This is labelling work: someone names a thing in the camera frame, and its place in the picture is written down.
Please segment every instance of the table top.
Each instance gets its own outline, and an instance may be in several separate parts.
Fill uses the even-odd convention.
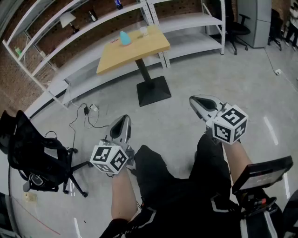
[[[106,44],[96,73],[104,74],[132,61],[170,49],[168,40],[157,26],[148,26],[147,29],[148,35],[144,37],[140,30],[128,33],[131,39],[128,46],[123,46],[120,38]]]

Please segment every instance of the white marker cube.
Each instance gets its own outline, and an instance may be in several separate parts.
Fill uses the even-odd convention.
[[[90,162],[101,172],[118,174],[128,160],[121,146],[94,146]]]
[[[242,137],[247,128],[248,115],[237,105],[212,121],[213,137],[232,145]]]

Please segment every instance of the wooden table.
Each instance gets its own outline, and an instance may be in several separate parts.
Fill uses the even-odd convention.
[[[123,46],[120,39],[108,43],[102,53],[97,74],[104,74],[113,69],[135,61],[145,82],[137,84],[137,92],[140,106],[145,106],[171,97],[168,84],[164,76],[151,79],[148,70],[142,60],[152,54],[170,49],[168,40],[161,30],[155,26],[149,26],[148,35],[143,37],[139,30],[128,33],[131,44]]]

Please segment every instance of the person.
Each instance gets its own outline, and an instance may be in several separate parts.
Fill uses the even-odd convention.
[[[294,34],[293,49],[296,51],[296,44],[298,39],[298,4],[294,2],[294,9],[290,8],[291,23],[285,38],[285,44],[289,46],[290,38]]]
[[[136,198],[124,168],[112,178],[112,221],[101,238],[241,237],[230,174],[235,182],[251,160],[240,142],[223,146],[204,134],[188,179],[174,178],[161,155],[141,146],[135,167],[142,211],[135,215]]]

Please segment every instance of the black table base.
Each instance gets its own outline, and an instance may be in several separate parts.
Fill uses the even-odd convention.
[[[164,76],[151,79],[142,59],[135,61],[145,82],[136,85],[139,104],[145,106],[172,97]]]

